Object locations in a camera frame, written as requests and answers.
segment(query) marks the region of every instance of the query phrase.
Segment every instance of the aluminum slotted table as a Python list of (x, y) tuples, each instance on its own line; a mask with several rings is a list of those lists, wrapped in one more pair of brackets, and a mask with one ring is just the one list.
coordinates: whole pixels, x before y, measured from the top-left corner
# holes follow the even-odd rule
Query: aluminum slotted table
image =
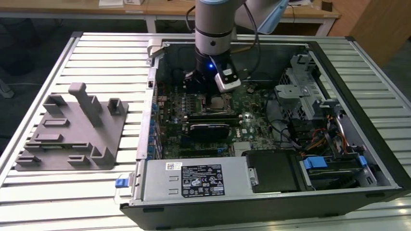
[[(140, 230), (120, 212), (115, 179), (135, 170), (139, 129), (148, 76), (150, 39), (194, 39), (184, 34), (75, 33), (0, 158), (0, 227), (8, 230)], [(252, 36), (239, 36), (239, 40)], [(262, 40), (314, 40), (323, 48), (349, 88), (409, 174), (411, 174), (411, 104), (358, 43), (346, 38), (260, 36)], [(104, 171), (14, 170), (15, 159), (46, 109), (47, 95), (74, 101), (71, 82), (84, 82), (100, 101), (128, 101), (116, 166)], [(332, 96), (331, 87), (324, 84)], [(410, 230), (411, 198), (377, 203), (332, 218), (224, 225), (195, 230)]]

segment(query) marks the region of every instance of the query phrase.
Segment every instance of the floor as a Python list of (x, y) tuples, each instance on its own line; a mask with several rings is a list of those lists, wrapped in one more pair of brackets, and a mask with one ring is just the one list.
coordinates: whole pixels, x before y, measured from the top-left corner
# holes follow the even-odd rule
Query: floor
[[(32, 83), (39, 85), (12, 85), (15, 96), (11, 99), (0, 97), (0, 154), (6, 149), (8, 137), (15, 133), (20, 121), (36, 97), (40, 85), (48, 76), (64, 45), (74, 31), (87, 32), (147, 32), (143, 20), (64, 20), (58, 27), (52, 19), (34, 19), (34, 25), (43, 44), (30, 49), (35, 62), (35, 70), (14, 77), (0, 68), (0, 78), (8, 84)], [(174, 21), (158, 21), (159, 33), (187, 33), (186, 24)], [(0, 44), (12, 42), (11, 37), (0, 28)], [(411, 42), (409, 41), (389, 65), (383, 68), (393, 82), (398, 85), (409, 99), (411, 99)]]

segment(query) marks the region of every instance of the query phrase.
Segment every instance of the blue latch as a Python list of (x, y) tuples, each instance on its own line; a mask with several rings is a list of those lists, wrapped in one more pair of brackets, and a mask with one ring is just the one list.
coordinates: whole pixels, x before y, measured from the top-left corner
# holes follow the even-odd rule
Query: blue latch
[(156, 112), (156, 109), (158, 109), (158, 108), (156, 108), (156, 104), (154, 103), (154, 104), (152, 104), (152, 111)]
[(116, 189), (128, 188), (128, 179), (116, 179)]
[(328, 167), (326, 159), (320, 156), (308, 157), (304, 161), (306, 169)]
[(154, 148), (155, 148), (154, 146), (148, 146), (148, 147), (147, 147), (148, 153), (154, 153), (154, 152), (155, 152), (155, 149), (154, 149)]
[(366, 160), (366, 157), (363, 155), (359, 156), (359, 163), (363, 167), (367, 166), (367, 160)]

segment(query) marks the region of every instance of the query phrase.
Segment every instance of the wooden desk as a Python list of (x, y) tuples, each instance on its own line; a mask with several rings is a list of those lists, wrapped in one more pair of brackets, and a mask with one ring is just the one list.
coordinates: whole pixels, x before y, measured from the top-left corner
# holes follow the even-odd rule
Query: wooden desk
[[(318, 36), (326, 36), (341, 14), (320, 9), (322, 0), (314, 7), (288, 8), (280, 22), (322, 24)], [(99, 0), (0, 0), (0, 17), (15, 18), (76, 18), (76, 19), (143, 19), (150, 33), (156, 33), (156, 20), (184, 20), (186, 12), (194, 6), (192, 0), (146, 0), (143, 5), (124, 5), (123, 8), (99, 9)]]
[(140, 6), (99, 9), (99, 0), (0, 0), (0, 12), (127, 14), (136, 11), (144, 14), (147, 5), (148, 0)]
[[(186, 12), (194, 4), (195, 0), (150, 0), (147, 6), (147, 20), (184, 20)], [(335, 20), (341, 17), (341, 13), (335, 9), (332, 12), (320, 9), (322, 0), (314, 0), (312, 6), (299, 6), (294, 9), (288, 7), (280, 22), (322, 24), (316, 35), (327, 36)], [(190, 20), (194, 20), (194, 15), (195, 12), (191, 13), (188, 17)]]

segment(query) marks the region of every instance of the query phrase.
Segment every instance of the power supply label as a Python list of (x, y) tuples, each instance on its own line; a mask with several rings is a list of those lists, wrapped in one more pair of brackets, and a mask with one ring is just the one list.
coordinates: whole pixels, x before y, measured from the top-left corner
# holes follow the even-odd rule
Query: power supply label
[(182, 196), (223, 196), (222, 165), (182, 166)]

